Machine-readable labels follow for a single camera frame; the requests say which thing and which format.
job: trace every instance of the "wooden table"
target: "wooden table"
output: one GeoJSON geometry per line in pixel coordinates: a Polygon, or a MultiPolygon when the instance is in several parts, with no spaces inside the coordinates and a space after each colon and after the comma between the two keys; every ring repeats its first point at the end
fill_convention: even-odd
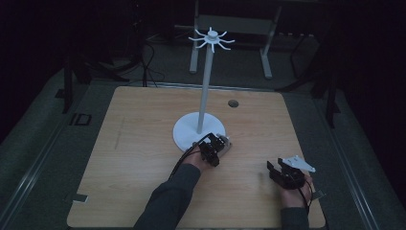
{"type": "MultiPolygon", "coordinates": [[[[199,108],[201,90],[119,87],[79,185],[72,227],[131,227],[152,191],[168,180],[182,154],[172,139],[176,121],[199,108]]],[[[207,112],[225,126],[233,143],[214,169],[202,174],[179,228],[280,226],[280,198],[266,161],[303,156],[282,95],[210,90],[207,112]],[[238,107],[228,106],[236,100],[238,107]]],[[[314,200],[309,221],[325,219],[314,200]]]]}

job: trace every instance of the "white vertical pole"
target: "white vertical pole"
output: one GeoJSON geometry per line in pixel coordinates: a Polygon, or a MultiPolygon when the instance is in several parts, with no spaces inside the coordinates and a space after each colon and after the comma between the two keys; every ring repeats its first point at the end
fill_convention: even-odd
{"type": "Polygon", "coordinates": [[[214,45],[213,44],[207,45],[206,63],[204,65],[204,74],[203,74],[202,98],[200,101],[199,120],[197,123],[197,134],[202,133],[204,114],[206,112],[206,102],[209,91],[210,74],[212,72],[212,63],[214,55],[212,46],[214,45]]]}

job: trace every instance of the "hand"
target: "hand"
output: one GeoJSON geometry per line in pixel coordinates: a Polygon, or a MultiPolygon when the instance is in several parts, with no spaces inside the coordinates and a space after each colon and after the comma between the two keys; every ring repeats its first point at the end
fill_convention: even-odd
{"type": "Polygon", "coordinates": [[[182,164],[191,164],[197,167],[200,170],[200,173],[203,173],[203,171],[211,168],[212,166],[207,162],[202,159],[202,155],[200,152],[200,147],[197,146],[195,147],[192,152],[194,152],[192,155],[189,155],[188,157],[183,160],[182,164]]]}
{"type": "MultiPolygon", "coordinates": [[[[304,179],[308,182],[301,188],[304,194],[306,203],[311,199],[311,191],[309,185],[313,182],[313,178],[308,175],[304,176],[304,179]]],[[[282,208],[304,208],[305,202],[298,190],[286,190],[281,186],[278,186],[281,193],[282,208]]]]}

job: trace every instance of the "round white base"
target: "round white base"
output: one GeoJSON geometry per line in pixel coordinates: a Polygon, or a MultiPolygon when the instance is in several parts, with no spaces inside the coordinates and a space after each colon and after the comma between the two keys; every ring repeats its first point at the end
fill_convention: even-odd
{"type": "Polygon", "coordinates": [[[177,147],[185,151],[204,136],[212,132],[214,135],[226,135],[224,125],[215,116],[209,113],[204,114],[202,133],[197,133],[199,113],[193,112],[181,117],[173,128],[173,140],[177,147]]]}

